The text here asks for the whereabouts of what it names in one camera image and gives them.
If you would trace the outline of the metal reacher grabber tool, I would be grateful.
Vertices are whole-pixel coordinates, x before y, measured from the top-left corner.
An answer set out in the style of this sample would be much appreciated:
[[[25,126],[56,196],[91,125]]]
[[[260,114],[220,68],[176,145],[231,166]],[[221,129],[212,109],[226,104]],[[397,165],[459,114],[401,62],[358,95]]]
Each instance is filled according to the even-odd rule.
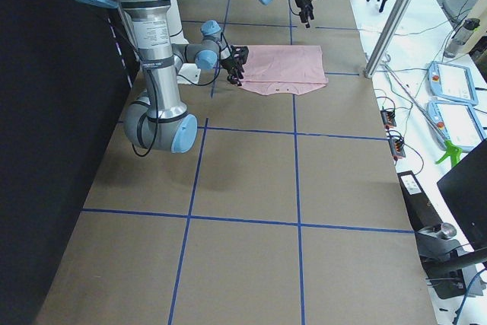
[[[380,65],[384,70],[389,73],[393,80],[398,83],[401,89],[406,93],[407,97],[410,99],[411,103],[421,112],[423,117],[426,119],[428,125],[433,129],[433,131],[440,137],[441,141],[445,146],[445,153],[439,158],[435,163],[440,164],[447,158],[450,159],[451,167],[456,166],[460,162],[460,156],[463,152],[462,148],[456,146],[449,137],[444,132],[444,124],[442,122],[435,122],[427,113],[426,109],[414,98],[409,89],[400,81],[397,74],[389,67],[387,62],[381,62]]]

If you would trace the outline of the pink printed t-shirt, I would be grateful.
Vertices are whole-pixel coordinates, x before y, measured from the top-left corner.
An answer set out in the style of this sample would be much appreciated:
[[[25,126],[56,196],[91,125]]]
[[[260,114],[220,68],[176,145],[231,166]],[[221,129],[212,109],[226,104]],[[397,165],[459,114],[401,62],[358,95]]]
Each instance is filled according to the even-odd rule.
[[[320,46],[250,45],[240,87],[261,95],[302,95],[323,88]]]

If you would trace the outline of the upper orange connector block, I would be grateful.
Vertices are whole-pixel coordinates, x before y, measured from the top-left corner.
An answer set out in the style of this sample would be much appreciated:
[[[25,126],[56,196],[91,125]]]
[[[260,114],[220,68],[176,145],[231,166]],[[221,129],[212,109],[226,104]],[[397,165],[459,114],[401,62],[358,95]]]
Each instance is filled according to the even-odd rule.
[[[396,106],[393,104],[391,107],[381,107],[380,116],[385,130],[396,127]]]

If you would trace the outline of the lower orange connector block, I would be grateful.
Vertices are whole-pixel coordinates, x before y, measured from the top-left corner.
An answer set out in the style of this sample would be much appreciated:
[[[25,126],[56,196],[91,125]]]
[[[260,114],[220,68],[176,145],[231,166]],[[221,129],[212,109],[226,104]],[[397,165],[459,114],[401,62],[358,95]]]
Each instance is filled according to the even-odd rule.
[[[405,140],[403,135],[393,129],[387,130],[386,133],[393,160],[398,161],[399,159],[404,158],[406,156],[406,153],[404,150]]]

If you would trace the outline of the orange connector block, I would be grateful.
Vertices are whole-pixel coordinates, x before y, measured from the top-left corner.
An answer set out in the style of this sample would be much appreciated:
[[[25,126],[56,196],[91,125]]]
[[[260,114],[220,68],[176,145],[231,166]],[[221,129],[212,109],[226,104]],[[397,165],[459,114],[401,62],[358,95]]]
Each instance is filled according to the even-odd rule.
[[[403,135],[393,129],[387,130],[386,133],[393,160],[398,161],[399,159],[404,158],[406,156],[406,153],[404,150],[405,140]]]
[[[381,107],[380,116],[385,130],[396,127],[396,106],[393,104],[391,107]]]

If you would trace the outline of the upper teach pendant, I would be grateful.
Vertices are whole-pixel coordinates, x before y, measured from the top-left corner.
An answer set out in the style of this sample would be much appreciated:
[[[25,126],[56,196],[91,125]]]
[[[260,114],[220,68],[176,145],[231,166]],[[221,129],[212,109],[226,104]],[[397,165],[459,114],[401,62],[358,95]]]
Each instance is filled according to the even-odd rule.
[[[436,97],[456,102],[478,104],[473,77],[469,68],[433,61],[428,67],[428,86]]]

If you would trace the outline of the clear water bottle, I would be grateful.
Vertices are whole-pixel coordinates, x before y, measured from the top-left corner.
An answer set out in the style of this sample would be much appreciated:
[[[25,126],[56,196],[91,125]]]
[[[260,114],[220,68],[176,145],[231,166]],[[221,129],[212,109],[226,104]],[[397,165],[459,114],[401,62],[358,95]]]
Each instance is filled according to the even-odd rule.
[[[447,47],[445,48],[444,56],[449,59],[454,58],[479,25],[480,19],[467,18],[452,36]]]

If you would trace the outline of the black power box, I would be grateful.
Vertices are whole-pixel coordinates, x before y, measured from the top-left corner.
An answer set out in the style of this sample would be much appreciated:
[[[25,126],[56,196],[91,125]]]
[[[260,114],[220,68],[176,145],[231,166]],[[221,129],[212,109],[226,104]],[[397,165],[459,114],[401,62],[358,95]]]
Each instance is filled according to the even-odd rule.
[[[409,221],[414,231],[443,223],[431,200],[411,170],[397,174]]]

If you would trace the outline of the lower teach pendant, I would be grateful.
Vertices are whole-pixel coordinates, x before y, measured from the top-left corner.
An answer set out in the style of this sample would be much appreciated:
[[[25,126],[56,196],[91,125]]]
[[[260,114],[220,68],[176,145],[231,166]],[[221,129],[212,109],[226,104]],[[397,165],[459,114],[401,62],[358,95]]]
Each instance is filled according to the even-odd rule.
[[[486,139],[475,110],[468,103],[431,100],[427,111],[445,136],[464,152],[472,151]]]

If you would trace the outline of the black clamp stand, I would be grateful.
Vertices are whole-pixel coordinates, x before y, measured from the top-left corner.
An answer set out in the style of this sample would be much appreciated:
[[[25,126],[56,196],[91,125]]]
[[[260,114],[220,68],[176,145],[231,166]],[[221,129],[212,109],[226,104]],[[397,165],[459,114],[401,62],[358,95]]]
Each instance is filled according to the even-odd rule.
[[[440,299],[483,295],[486,284],[476,266],[486,263],[485,246],[468,252],[458,240],[445,238],[432,227],[417,231],[415,240],[427,280]]]

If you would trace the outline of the black monitor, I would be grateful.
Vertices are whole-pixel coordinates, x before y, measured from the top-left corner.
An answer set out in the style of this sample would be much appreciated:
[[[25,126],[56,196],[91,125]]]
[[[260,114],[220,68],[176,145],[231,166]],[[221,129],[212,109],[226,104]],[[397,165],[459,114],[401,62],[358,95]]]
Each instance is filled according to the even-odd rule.
[[[486,142],[480,143],[438,182],[438,189],[474,249],[486,246]]]

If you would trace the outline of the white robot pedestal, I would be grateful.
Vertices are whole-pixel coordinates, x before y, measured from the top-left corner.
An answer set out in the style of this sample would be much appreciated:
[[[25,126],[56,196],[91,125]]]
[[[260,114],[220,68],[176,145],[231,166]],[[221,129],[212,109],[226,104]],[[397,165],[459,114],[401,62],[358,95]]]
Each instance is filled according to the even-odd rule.
[[[183,25],[180,20],[180,10],[177,0],[170,0],[170,8],[167,11],[167,27],[170,33],[171,43],[189,43],[183,32]],[[198,84],[200,73],[200,70],[194,63],[184,63],[177,73],[177,81],[179,84]]]

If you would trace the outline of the aluminium frame post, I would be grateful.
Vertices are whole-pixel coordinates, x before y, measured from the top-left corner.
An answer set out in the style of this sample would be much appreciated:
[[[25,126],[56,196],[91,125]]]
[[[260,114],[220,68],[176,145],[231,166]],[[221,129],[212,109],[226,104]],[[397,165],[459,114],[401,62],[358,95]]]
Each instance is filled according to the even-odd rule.
[[[406,9],[412,0],[396,0],[392,11],[390,12],[387,22],[383,28],[382,33],[377,41],[376,46],[368,60],[368,63],[364,70],[364,76],[366,78],[372,78],[373,74],[376,72],[377,67],[381,63],[382,58],[390,45],[391,40],[399,26],[403,15],[406,13]]]

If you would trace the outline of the teach pendant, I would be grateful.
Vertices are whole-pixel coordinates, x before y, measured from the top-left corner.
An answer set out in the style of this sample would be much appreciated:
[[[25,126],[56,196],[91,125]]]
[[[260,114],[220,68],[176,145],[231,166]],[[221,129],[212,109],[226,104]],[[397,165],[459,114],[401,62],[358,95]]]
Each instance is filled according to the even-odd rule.
[[[478,104],[473,77],[469,68],[433,61],[428,67],[428,86],[436,97],[456,102]]]
[[[486,139],[475,110],[468,103],[431,100],[427,111],[445,136],[464,152],[472,151]]]

